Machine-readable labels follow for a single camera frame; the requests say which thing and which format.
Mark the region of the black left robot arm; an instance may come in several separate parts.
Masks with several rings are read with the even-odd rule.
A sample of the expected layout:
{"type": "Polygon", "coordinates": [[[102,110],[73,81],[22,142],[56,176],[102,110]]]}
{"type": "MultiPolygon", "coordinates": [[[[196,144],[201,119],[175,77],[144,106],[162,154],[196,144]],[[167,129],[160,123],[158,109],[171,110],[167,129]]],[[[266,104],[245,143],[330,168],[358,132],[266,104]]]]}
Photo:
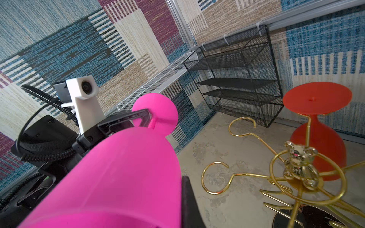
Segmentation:
{"type": "Polygon", "coordinates": [[[1,198],[1,227],[17,227],[100,142],[127,128],[147,127],[151,119],[147,109],[118,112],[80,135],[50,115],[31,125],[10,150],[38,170],[1,198]]]}

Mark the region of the red wine glass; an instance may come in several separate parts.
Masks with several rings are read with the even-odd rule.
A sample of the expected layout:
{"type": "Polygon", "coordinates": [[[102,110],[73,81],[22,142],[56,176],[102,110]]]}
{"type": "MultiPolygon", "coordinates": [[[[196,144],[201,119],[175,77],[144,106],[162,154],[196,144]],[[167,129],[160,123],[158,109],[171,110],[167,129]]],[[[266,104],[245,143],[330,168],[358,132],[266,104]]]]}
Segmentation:
{"type": "Polygon", "coordinates": [[[299,85],[283,97],[283,103],[287,109],[296,114],[311,117],[309,145],[341,168],[347,165],[345,144],[335,130],[319,121],[318,116],[344,108],[351,99],[350,89],[332,82],[299,85]]]}

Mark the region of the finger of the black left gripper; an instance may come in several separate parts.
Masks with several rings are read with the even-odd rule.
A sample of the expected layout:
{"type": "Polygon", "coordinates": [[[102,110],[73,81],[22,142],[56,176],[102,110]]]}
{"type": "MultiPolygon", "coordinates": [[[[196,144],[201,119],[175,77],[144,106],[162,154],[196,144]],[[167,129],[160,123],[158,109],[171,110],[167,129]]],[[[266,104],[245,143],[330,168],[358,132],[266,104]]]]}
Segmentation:
{"type": "Polygon", "coordinates": [[[152,115],[148,109],[123,111],[108,116],[97,127],[104,135],[112,135],[131,127],[148,127],[151,120],[152,115]]]}

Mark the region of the magenta wine glass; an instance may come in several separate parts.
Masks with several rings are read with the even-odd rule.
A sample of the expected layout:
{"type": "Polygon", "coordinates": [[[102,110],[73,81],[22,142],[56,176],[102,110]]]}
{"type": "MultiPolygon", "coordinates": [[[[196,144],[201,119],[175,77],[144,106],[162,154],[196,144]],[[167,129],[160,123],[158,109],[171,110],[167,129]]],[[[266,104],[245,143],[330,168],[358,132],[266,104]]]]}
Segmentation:
{"type": "Polygon", "coordinates": [[[21,223],[22,228],[179,228],[182,175],[167,136],[178,112],[151,93],[133,110],[148,109],[148,127],[132,127],[95,146],[21,223]]]}

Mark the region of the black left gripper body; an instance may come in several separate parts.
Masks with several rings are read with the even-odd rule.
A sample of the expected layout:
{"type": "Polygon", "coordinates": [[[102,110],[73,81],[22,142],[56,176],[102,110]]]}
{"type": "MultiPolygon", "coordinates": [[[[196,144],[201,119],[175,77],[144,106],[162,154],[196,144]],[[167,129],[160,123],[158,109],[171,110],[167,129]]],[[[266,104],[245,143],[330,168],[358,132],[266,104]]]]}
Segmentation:
{"type": "Polygon", "coordinates": [[[93,149],[97,144],[102,142],[107,137],[131,127],[134,126],[114,125],[107,126],[105,128],[103,127],[103,130],[100,130],[99,127],[95,125],[76,138],[76,141],[72,144],[72,149],[79,155],[86,155],[91,149],[93,149]]]}

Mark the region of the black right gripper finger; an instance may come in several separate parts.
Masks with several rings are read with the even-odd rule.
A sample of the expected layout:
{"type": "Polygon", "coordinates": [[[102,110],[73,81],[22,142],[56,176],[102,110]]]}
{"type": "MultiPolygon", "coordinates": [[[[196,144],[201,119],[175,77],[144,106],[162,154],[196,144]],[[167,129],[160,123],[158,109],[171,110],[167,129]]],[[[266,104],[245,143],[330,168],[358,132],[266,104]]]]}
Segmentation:
{"type": "Polygon", "coordinates": [[[206,228],[188,176],[182,177],[181,227],[206,228]]]}

